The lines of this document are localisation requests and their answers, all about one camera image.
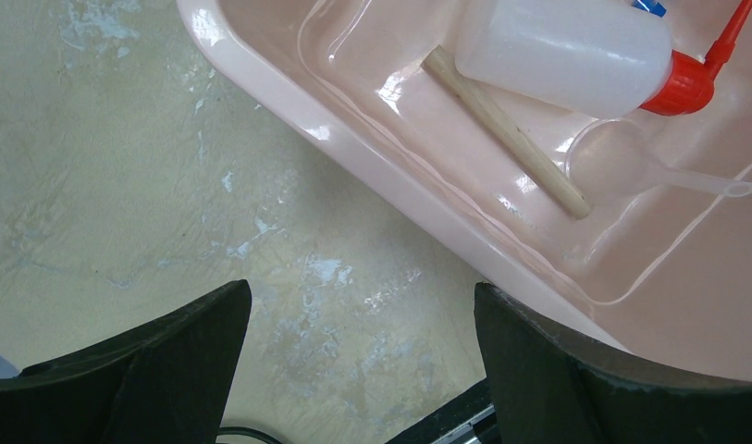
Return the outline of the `red capped wash bottle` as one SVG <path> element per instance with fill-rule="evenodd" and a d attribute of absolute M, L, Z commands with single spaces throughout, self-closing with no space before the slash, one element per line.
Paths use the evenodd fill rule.
<path fill-rule="evenodd" d="M 466 78 L 596 118 L 674 117 L 713 98 L 752 11 L 741 1 L 699 61 L 663 18 L 627 1 L 473 1 L 454 51 Z"/>

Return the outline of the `pink plastic bin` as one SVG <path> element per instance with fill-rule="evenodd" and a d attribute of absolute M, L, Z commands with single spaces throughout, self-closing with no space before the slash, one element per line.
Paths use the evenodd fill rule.
<path fill-rule="evenodd" d="M 660 186 L 568 216 L 422 69 L 463 1 L 180 1 L 215 69 L 541 314 L 641 357 L 752 381 L 752 193 Z M 559 167 L 594 117 L 490 96 Z M 752 183 L 752 12 L 713 101 L 629 114 L 669 167 Z"/>

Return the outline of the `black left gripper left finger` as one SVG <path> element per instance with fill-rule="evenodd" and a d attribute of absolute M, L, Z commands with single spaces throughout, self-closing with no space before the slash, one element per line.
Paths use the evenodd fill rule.
<path fill-rule="evenodd" d="M 252 302 L 235 280 L 0 378 L 0 443 L 215 442 Z"/>

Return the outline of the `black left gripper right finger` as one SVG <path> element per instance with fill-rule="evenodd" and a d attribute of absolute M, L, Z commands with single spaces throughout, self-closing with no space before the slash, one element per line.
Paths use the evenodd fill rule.
<path fill-rule="evenodd" d="M 507 443 L 752 443 L 752 382 L 621 351 L 489 283 L 475 330 Z"/>

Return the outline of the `thick wooden dowel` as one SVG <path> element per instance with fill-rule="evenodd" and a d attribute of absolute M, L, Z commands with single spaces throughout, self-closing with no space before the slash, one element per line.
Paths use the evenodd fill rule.
<path fill-rule="evenodd" d="M 499 142 L 522 171 L 569 216 L 581 220 L 591 214 L 591 204 L 565 173 L 475 81 L 457 70 L 452 55 L 443 46 L 438 45 L 429 52 L 422 68 L 458 100 L 472 119 Z"/>

